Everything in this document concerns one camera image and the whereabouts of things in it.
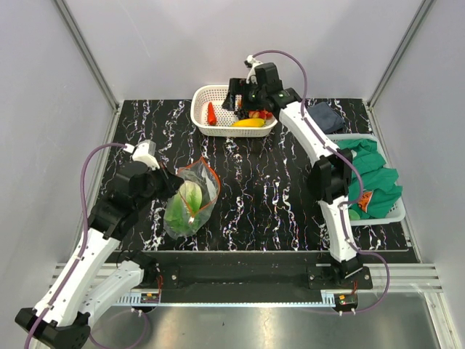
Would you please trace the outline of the red fake strawberries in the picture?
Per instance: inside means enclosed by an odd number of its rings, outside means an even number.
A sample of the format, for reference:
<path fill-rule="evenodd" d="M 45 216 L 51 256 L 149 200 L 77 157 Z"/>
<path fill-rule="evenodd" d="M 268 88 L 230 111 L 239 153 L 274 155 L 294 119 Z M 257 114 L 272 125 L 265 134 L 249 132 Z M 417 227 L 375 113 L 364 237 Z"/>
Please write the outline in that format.
<path fill-rule="evenodd" d="M 263 119 L 263 120 L 269 120 L 273 117 L 273 114 L 270 113 L 269 111 L 263 110 L 263 111 L 249 111 L 248 112 L 248 117 L 250 119 Z"/>

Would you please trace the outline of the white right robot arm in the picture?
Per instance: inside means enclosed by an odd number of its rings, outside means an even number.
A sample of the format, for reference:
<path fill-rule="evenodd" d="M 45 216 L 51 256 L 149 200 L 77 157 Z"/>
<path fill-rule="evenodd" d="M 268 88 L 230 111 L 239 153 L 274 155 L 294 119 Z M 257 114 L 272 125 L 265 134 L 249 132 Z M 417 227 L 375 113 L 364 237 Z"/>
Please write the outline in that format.
<path fill-rule="evenodd" d="M 363 267 L 349 223 L 349 185 L 355 170 L 352 152 L 331 141 L 297 92 L 284 88 L 275 64 L 250 58 L 245 65 L 247 77 L 230 79 L 222 107 L 241 121 L 253 112 L 267 111 L 303 147 L 311 163 L 310 193 L 320 205 L 330 238 L 330 280 L 346 288 Z"/>

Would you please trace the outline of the red fake chili pepper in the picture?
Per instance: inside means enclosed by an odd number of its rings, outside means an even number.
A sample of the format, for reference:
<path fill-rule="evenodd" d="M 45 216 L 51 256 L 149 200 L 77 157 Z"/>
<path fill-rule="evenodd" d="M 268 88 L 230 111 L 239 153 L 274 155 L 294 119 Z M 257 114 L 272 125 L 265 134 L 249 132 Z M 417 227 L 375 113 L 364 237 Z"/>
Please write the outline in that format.
<path fill-rule="evenodd" d="M 207 122 L 209 126 L 217 125 L 217 117 L 216 117 L 212 102 L 209 102 L 208 107 L 207 107 Z"/>

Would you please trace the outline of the clear zip top bag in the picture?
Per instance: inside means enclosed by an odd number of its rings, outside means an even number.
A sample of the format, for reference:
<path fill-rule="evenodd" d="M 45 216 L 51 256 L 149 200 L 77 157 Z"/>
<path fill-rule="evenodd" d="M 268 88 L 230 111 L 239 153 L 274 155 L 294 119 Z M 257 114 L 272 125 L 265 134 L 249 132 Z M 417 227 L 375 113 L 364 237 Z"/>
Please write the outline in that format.
<path fill-rule="evenodd" d="M 166 204 L 163 227 L 176 240 L 195 235 L 210 219 L 220 194 L 216 172 L 201 157 L 179 169 L 183 183 Z"/>

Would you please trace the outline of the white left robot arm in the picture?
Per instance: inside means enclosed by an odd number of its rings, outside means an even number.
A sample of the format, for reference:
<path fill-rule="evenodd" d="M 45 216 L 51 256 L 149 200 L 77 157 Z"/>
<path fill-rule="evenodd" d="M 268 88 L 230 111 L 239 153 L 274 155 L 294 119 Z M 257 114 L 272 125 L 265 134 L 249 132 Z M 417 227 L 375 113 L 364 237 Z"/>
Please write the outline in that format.
<path fill-rule="evenodd" d="M 53 286 L 15 323 L 24 329 L 25 347 L 36 339 L 50 348 L 82 348 L 97 319 L 122 295 L 140 286 L 162 284 L 157 261 L 141 251 L 127 254 L 119 268 L 93 292 L 89 287 L 106 259 L 154 200 L 168 200 L 184 180 L 166 167 L 141 161 L 124 164 L 107 193 L 89 211 L 75 252 Z"/>

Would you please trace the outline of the dark fake blueberries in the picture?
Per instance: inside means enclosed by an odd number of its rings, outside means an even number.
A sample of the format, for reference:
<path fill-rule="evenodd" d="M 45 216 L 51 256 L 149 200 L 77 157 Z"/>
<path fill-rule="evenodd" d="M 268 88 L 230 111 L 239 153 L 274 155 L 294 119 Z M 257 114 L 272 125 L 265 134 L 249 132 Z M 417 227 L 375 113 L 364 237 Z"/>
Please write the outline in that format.
<path fill-rule="evenodd" d="M 237 116 L 238 120 L 243 120 L 243 119 L 249 119 L 250 116 L 250 111 L 244 109 L 244 108 L 238 108 L 234 114 Z"/>

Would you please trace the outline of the yellow fake banana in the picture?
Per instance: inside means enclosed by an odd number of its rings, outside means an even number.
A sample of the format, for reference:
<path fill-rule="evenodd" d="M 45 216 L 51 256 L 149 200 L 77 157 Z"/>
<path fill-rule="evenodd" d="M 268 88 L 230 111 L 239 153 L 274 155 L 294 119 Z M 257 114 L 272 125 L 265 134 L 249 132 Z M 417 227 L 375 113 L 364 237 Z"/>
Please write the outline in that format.
<path fill-rule="evenodd" d="M 263 127 L 266 124 L 266 121 L 261 118 L 252 118 L 252 119 L 242 119 L 236 121 L 231 127 Z"/>

